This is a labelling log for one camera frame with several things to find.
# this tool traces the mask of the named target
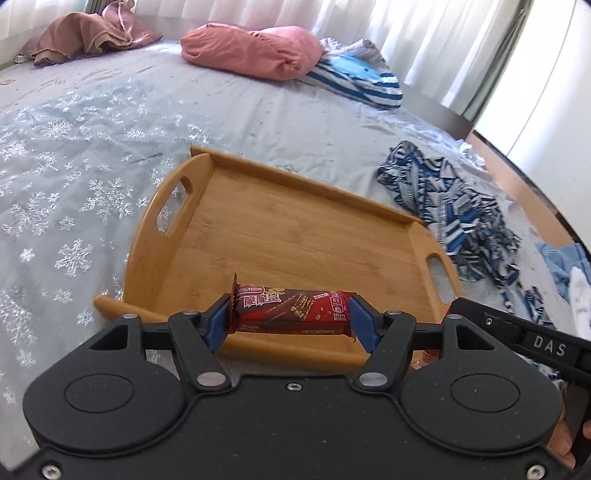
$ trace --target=chocolate bar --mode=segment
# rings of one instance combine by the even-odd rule
[[[228,333],[351,334],[343,291],[286,290],[234,281]]]

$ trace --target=bamboo tray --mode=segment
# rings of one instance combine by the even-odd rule
[[[456,270],[420,220],[368,199],[207,148],[158,188],[132,244],[124,297],[99,296],[108,319],[137,313],[165,322],[205,311],[240,283],[357,292],[379,311],[403,310],[438,323],[427,260],[439,257],[459,293]],[[186,194],[166,233],[157,217],[181,182]],[[322,371],[356,371],[367,354],[343,335],[234,333],[221,354]]]

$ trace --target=blue patterned fabric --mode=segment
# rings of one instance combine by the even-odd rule
[[[473,190],[445,157],[425,158],[406,140],[391,148],[377,179],[394,201],[425,222],[462,280],[491,278],[513,313],[506,289],[519,279],[514,263],[519,237],[505,225],[493,196]]]
[[[306,75],[306,83],[382,110],[400,108],[402,90],[392,72],[378,72],[350,55],[327,53]]]
[[[525,308],[530,314],[531,320],[538,325],[542,325],[551,330],[556,330],[556,327],[550,320],[546,309],[544,308],[544,299],[538,290],[538,287],[531,287],[523,295]]]

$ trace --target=bed sheet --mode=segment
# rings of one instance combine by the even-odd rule
[[[121,275],[142,212],[164,176],[188,156],[191,142],[391,206],[388,192],[375,181],[389,147],[410,140],[425,155],[446,155],[466,181],[497,196],[508,225],[523,238],[518,262],[524,285],[540,289],[553,320],[569,318],[523,210],[449,135],[404,108],[378,112],[300,82],[262,82],[202,69],[179,54],[177,43],[162,42],[0,72],[0,80],[15,79],[0,86],[4,464],[14,466],[35,449],[21,411],[24,390],[104,325],[92,299],[101,292],[122,295]],[[463,289],[471,299],[502,309],[497,290],[486,281]],[[171,368],[162,353],[150,352],[150,360]],[[234,378],[269,369],[224,362]]]

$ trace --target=pink pillow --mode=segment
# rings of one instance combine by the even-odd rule
[[[210,23],[181,39],[190,63],[270,80],[293,80],[308,73],[322,55],[318,39],[300,27],[247,32]]]

